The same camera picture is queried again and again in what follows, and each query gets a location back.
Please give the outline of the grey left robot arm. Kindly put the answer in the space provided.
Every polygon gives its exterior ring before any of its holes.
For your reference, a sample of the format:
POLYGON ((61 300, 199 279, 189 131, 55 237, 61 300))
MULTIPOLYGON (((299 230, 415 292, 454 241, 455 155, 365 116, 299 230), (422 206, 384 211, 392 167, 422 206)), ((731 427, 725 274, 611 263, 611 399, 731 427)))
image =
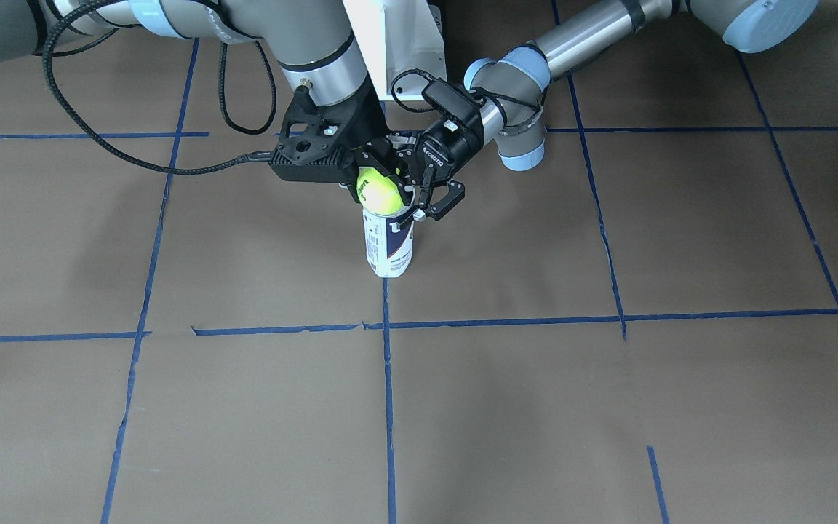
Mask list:
POLYGON ((685 11, 728 46, 754 54, 788 39, 817 6, 815 1, 599 1, 500 60, 476 60, 461 84, 416 68, 400 72, 400 79, 423 79, 422 99, 440 117, 405 150, 405 166, 394 176, 405 185, 405 207, 396 218, 402 225, 442 219, 465 195, 456 172, 492 140, 506 168, 538 166, 549 84, 648 23, 685 11))

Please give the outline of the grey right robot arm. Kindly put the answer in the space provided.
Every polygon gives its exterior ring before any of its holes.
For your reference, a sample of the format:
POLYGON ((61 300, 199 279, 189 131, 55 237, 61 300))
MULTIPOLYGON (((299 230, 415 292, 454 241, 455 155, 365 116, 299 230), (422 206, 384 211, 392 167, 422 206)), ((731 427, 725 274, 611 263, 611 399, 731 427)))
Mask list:
POLYGON ((160 170, 110 145, 73 109, 57 85, 54 60, 64 44, 140 28, 167 39, 220 43, 220 66, 230 44, 255 44, 286 77, 293 99, 273 151, 249 153, 177 175, 206 175, 265 162, 284 181, 339 183, 356 200, 367 175, 408 199, 408 172, 392 143, 359 35, 342 1, 0 1, 0 62, 37 55, 44 82, 84 133, 107 152, 160 170))

